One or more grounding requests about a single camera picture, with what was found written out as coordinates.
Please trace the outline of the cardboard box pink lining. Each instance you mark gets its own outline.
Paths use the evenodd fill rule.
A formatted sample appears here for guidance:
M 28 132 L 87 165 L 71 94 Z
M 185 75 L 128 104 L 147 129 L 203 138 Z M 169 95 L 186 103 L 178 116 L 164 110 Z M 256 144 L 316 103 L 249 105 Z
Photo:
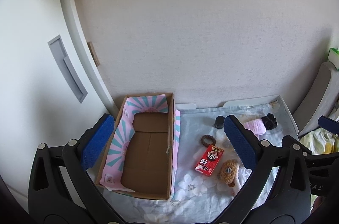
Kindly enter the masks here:
M 172 93 L 127 95 L 95 184 L 140 199 L 174 195 L 181 113 Z

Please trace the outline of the brown plush toy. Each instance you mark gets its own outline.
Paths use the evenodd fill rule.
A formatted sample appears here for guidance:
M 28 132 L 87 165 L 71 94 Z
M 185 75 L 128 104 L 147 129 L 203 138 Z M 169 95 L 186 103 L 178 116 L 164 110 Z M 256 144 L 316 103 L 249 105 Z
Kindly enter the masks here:
M 240 164 L 237 160 L 231 159 L 225 161 L 220 168 L 218 173 L 218 178 L 221 183 L 227 184 L 229 187 L 238 187 L 238 171 Z

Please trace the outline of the green white tissue box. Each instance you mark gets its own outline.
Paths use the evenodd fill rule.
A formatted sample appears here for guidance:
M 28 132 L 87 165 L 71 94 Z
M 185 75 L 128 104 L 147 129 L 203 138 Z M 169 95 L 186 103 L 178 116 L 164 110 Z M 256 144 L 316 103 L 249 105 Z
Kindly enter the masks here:
M 336 70 L 339 70 L 339 51 L 336 48 L 330 48 L 327 60 L 331 62 Z

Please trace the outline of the brown hair scrunchie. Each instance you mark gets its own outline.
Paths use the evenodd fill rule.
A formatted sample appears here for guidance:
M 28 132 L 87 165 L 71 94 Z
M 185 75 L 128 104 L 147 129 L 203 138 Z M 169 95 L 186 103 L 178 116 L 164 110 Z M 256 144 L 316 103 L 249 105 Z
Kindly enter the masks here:
M 211 135 L 204 135 L 201 137 L 200 142 L 203 146 L 208 148 L 210 145 L 215 145 L 216 139 Z

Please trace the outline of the door hinge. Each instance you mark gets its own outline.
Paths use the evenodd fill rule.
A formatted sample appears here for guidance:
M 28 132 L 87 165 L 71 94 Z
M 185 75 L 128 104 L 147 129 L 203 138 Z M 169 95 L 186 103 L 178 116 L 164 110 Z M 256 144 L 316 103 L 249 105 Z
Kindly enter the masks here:
M 93 46 L 93 43 L 91 41 L 89 41 L 89 42 L 87 42 L 87 46 L 89 48 L 90 54 L 91 54 L 91 56 L 93 58 L 93 61 L 94 61 L 95 65 L 98 67 L 101 63 L 100 63 L 100 61 L 98 59 L 98 56 L 96 54 L 95 48 Z

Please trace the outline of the black cosmetic jar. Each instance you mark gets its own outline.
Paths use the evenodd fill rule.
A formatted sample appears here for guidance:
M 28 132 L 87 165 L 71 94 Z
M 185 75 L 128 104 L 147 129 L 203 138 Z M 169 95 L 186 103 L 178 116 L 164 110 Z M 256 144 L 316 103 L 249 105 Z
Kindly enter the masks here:
M 215 118 L 214 127 L 216 129 L 223 129 L 224 128 L 224 121 L 225 121 L 225 117 L 222 116 L 222 115 L 219 115 L 218 117 Z

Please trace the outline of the black cloth scrunchie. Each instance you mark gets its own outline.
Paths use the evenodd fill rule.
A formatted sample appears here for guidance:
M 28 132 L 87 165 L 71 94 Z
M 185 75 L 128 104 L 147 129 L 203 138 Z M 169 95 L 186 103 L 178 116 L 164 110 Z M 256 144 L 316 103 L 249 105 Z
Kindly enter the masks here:
M 277 119 L 271 113 L 268 113 L 266 116 L 261 117 L 261 120 L 263 122 L 263 125 L 264 125 L 266 131 L 273 130 L 278 125 Z

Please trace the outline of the grey cushion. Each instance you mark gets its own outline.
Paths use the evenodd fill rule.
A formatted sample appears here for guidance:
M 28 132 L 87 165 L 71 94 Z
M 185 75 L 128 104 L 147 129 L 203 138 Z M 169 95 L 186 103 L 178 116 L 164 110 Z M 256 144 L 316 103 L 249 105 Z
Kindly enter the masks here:
M 318 127 L 318 118 L 329 116 L 338 101 L 338 70 L 330 62 L 322 63 L 307 95 L 293 113 L 301 138 Z

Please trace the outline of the yellow green blanket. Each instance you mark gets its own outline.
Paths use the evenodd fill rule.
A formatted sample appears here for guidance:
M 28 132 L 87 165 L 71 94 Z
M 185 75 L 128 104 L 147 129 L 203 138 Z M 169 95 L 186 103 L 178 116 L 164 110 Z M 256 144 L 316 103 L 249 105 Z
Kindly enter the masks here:
M 313 154 L 338 152 L 338 109 L 333 109 L 329 118 L 334 120 L 336 125 L 328 124 L 328 129 L 319 127 L 300 139 L 300 142 Z

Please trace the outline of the red snack box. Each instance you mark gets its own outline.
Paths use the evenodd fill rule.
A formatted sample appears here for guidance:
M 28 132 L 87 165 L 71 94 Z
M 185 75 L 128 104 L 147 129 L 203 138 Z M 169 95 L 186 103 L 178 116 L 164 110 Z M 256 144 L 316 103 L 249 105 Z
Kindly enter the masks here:
M 194 170 L 205 176 L 211 176 L 224 154 L 224 150 L 210 145 L 198 160 Z

